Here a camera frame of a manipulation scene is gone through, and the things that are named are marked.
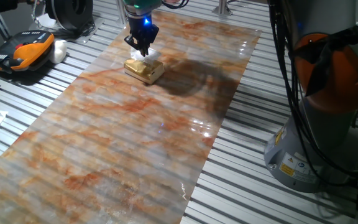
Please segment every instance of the marble slab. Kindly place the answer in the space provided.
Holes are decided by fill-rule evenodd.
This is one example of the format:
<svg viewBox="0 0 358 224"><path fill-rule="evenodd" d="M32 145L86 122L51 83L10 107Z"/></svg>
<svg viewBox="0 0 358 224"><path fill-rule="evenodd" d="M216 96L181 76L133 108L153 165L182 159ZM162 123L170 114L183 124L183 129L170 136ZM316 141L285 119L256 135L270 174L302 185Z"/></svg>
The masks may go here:
<svg viewBox="0 0 358 224"><path fill-rule="evenodd" d="M0 223L180 222L260 31L153 21L164 75L124 73L126 27L0 157Z"/></svg>

